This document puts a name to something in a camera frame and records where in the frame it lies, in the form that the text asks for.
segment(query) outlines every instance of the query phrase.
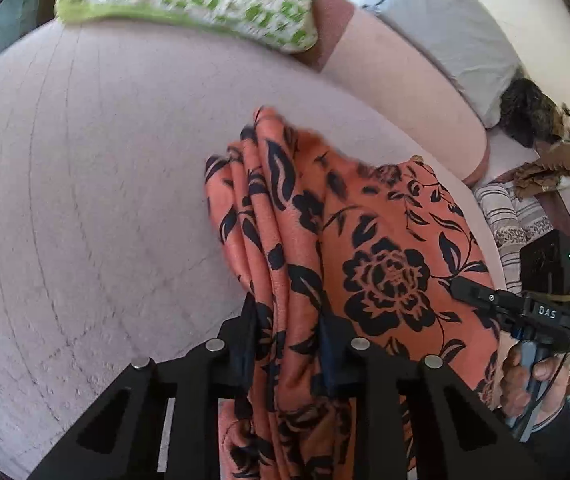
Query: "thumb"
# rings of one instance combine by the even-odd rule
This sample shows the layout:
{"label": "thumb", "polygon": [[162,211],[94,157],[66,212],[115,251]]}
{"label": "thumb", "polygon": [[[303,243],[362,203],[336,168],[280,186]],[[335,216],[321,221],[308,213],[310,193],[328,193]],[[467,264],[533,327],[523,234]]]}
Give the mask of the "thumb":
{"label": "thumb", "polygon": [[558,358],[556,357],[549,357],[540,361],[534,366],[534,378],[538,381],[551,379],[552,375],[556,372],[556,368],[558,368],[558,364]]}

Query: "person's arm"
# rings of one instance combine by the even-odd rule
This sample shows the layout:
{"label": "person's arm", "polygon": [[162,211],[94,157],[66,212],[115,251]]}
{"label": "person's arm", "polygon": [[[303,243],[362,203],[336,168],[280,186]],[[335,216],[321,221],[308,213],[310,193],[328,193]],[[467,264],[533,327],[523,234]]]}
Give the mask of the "person's arm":
{"label": "person's arm", "polygon": [[[557,357],[541,361],[534,366],[534,377],[540,381],[551,380],[559,364]],[[520,366],[518,346],[510,349],[502,369],[503,413],[519,416],[529,404],[530,395],[525,391],[529,373]],[[534,432],[523,444],[550,480],[570,480],[570,409],[565,403],[568,380],[569,370],[563,368],[543,399]]]}

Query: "black sleeve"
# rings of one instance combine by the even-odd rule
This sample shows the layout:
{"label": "black sleeve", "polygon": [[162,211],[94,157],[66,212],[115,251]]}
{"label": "black sleeve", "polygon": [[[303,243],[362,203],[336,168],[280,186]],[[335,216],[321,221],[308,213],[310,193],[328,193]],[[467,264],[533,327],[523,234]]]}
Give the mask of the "black sleeve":
{"label": "black sleeve", "polygon": [[570,409],[567,403],[556,418],[532,433],[523,444],[549,480],[570,480]]}

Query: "black cable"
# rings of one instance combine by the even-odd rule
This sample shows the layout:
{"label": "black cable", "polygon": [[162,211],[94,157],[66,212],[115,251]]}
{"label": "black cable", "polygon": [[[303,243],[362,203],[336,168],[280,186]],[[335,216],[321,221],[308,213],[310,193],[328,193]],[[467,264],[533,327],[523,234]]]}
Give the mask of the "black cable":
{"label": "black cable", "polygon": [[529,409],[523,413],[523,415],[521,416],[521,419],[519,420],[519,422],[516,424],[516,426],[514,427],[514,437],[516,438],[516,441],[519,442],[520,438],[522,437],[523,433],[525,433],[525,428],[527,427],[527,423],[532,415],[532,413],[534,412],[534,410],[536,409],[536,407],[543,402],[543,400],[545,399],[545,396],[547,395],[548,391],[552,389],[552,386],[554,386],[554,383],[556,382],[556,379],[558,378],[558,374],[560,373],[562,367],[564,366],[564,363],[567,359],[567,352],[565,352],[565,354],[562,356],[561,359],[561,363],[558,365],[558,369],[556,370],[556,373],[554,374],[554,376],[552,377],[552,380],[549,381],[549,384],[547,385],[547,389],[543,392],[543,394],[536,400],[536,402],[534,402]]}

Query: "human hand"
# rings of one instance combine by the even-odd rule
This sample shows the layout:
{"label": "human hand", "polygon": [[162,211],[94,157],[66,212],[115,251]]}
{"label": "human hand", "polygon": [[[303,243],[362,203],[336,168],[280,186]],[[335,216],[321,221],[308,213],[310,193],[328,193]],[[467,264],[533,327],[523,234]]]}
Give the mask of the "human hand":
{"label": "human hand", "polygon": [[[540,361],[534,366],[534,378],[538,381],[551,380],[560,363],[561,359],[559,357],[549,357]],[[507,358],[502,364],[502,372],[504,374],[500,381],[502,411],[506,416],[519,416],[525,411],[531,398],[531,395],[526,392],[529,371],[525,367],[520,366],[519,345],[511,347]],[[549,388],[543,399],[536,417],[536,424],[545,422],[560,410],[564,403],[568,381],[569,369],[563,366],[554,384]]]}

